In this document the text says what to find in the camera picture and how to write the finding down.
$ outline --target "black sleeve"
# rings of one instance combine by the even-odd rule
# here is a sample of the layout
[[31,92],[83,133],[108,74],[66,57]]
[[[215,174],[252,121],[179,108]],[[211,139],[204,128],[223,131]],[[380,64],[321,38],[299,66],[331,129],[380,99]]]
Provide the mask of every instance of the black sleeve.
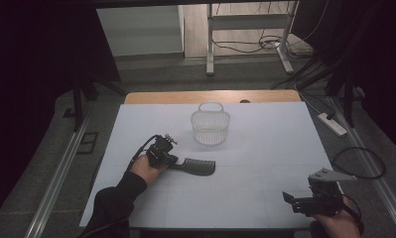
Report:
[[[108,187],[99,191],[95,196],[92,216],[80,237],[88,232],[105,227],[114,222],[127,218],[133,211],[133,202],[146,189],[145,181],[131,172],[125,172],[116,187]],[[88,237],[99,238],[127,238],[129,237],[129,221],[113,225],[101,232],[94,232]]]

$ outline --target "white tabletop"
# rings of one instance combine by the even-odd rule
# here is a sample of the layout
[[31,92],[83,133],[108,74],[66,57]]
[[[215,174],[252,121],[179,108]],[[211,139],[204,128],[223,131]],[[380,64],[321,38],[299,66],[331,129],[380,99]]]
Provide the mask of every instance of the white tabletop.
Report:
[[331,169],[304,102],[223,104],[231,120],[215,147],[193,137],[198,104],[121,105],[80,226],[88,222],[95,194],[118,184],[129,160],[151,136],[170,134],[170,154],[216,161],[212,176],[166,171],[135,201],[131,227],[304,228],[312,218],[293,212],[282,191],[311,196],[307,177]]

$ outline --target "white desk leg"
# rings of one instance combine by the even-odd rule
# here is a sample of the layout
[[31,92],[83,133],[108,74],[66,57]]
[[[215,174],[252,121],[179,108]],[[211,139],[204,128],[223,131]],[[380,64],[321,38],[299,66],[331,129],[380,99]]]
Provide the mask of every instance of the white desk leg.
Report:
[[207,54],[206,75],[213,75],[212,4],[207,4]]
[[288,12],[287,23],[285,24],[281,43],[275,44],[276,50],[278,52],[279,58],[281,59],[282,65],[284,66],[285,72],[287,72],[288,74],[294,73],[293,67],[291,66],[290,60],[288,59],[286,44],[288,40],[288,35],[290,34],[291,25],[293,25],[294,16],[297,9],[297,1],[294,1],[291,4],[291,10]]

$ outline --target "white wall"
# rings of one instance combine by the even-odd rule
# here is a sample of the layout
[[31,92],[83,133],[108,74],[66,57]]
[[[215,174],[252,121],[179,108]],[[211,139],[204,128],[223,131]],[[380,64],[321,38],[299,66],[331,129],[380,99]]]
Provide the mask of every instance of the white wall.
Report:
[[183,7],[97,9],[115,57],[182,53]]

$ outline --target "ribbed container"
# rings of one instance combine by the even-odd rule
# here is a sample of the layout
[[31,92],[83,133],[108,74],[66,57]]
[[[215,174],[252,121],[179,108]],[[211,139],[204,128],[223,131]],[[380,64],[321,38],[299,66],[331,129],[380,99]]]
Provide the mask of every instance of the ribbed container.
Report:
[[[205,104],[217,104],[219,111],[202,110]],[[222,104],[215,101],[201,103],[198,111],[191,117],[195,139],[205,146],[216,146],[226,138],[229,125],[229,114],[223,110]]]

